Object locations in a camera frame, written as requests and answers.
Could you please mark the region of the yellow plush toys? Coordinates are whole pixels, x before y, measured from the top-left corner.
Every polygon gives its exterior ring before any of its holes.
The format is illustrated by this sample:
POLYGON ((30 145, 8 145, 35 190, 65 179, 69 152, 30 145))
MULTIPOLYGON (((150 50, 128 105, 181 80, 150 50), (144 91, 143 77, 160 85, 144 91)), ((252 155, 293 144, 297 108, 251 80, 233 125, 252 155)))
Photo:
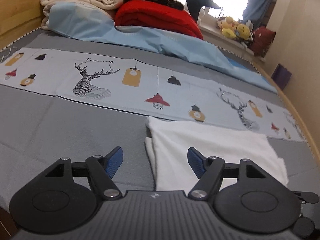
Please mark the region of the yellow plush toys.
POLYGON ((217 27, 221 34, 231 40, 244 42, 253 41, 252 32, 249 27, 243 23, 235 21, 232 17, 222 17, 217 20, 217 27))

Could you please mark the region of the red folded blanket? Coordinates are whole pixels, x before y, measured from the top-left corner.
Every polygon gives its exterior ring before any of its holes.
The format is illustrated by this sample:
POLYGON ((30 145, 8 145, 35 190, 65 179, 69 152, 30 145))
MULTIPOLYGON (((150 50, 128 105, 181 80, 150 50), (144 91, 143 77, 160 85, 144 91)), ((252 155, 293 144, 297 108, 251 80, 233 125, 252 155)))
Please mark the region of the red folded blanket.
POLYGON ((116 26, 156 28, 203 39, 196 21, 188 12, 154 2, 126 2, 116 12, 114 23, 116 26))

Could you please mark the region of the purple box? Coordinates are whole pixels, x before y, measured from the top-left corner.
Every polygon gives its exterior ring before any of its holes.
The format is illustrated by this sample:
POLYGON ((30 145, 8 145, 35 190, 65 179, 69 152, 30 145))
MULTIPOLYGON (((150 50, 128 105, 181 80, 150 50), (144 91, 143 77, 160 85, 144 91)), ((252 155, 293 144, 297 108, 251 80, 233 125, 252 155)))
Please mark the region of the purple box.
POLYGON ((282 64, 278 64, 272 73, 271 79, 277 84, 277 86, 284 90, 289 83, 292 73, 285 68, 282 64))

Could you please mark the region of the grey printed bed sheet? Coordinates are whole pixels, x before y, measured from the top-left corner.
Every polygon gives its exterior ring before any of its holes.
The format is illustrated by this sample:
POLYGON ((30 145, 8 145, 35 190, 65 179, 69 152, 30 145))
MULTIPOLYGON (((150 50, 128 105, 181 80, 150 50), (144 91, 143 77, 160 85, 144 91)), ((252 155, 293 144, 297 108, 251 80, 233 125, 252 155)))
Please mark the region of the grey printed bed sheet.
MULTIPOLYGON (((82 42, 34 31, 15 42, 18 49, 30 45, 52 48, 89 49, 89 52, 120 51, 140 60, 155 60, 163 67, 207 78, 246 92, 252 85, 219 72, 176 58, 109 44, 82 42)), ((255 96, 281 105, 275 94, 260 88, 255 96)), ((84 161, 95 154, 105 155, 116 146, 124 151, 124 162, 114 177, 126 190, 155 189, 145 137, 150 136, 146 116, 92 107, 58 97, 44 96, 1 85, 1 207, 9 211, 12 196, 41 171, 61 157, 84 161)), ((305 142, 268 138, 279 157, 285 160, 289 189, 319 194, 319 168, 305 142)))

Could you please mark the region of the light blue duvet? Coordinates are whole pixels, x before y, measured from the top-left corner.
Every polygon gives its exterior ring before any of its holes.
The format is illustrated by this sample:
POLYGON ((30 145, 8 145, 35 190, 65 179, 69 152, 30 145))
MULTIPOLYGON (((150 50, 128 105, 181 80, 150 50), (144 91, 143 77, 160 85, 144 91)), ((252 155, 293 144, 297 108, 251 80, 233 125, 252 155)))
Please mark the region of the light blue duvet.
POLYGON ((116 27, 107 12, 84 2, 57 2, 45 6, 43 13, 44 30, 82 41, 175 56, 271 92, 277 91, 261 74, 232 65, 215 45, 199 38, 148 27, 116 27))

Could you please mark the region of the wooden bed frame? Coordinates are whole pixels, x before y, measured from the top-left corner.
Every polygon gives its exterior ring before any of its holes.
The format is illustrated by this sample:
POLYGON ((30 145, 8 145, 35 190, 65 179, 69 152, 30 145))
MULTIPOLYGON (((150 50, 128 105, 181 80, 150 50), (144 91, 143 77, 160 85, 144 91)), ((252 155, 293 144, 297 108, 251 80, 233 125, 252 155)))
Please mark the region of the wooden bed frame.
POLYGON ((38 28, 42 19, 40 0, 1 0, 1 48, 38 28))

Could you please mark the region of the white long-sleeve shirt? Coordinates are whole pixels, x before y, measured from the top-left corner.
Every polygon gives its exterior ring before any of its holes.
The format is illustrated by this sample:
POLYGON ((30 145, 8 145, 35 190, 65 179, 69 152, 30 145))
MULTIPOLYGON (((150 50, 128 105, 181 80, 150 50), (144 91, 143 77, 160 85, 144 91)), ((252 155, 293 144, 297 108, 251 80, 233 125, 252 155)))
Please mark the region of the white long-sleeve shirt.
POLYGON ((263 134, 191 121, 162 121, 152 116, 147 118, 146 126, 151 136, 145 139, 145 146, 157 191, 189 193, 197 183, 187 161, 191 147, 205 157, 220 157, 227 163, 250 159, 284 186, 289 183, 284 160, 263 134))

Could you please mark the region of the blue curtain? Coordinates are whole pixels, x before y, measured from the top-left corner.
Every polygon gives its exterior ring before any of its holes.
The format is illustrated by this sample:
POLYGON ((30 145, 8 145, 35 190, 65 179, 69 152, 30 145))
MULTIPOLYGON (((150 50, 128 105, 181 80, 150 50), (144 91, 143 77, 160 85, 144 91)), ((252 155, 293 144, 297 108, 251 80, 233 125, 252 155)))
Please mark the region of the blue curtain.
POLYGON ((271 2, 272 0, 248 0, 247 7, 242 14, 243 22, 250 20, 253 28, 259 27, 271 2))

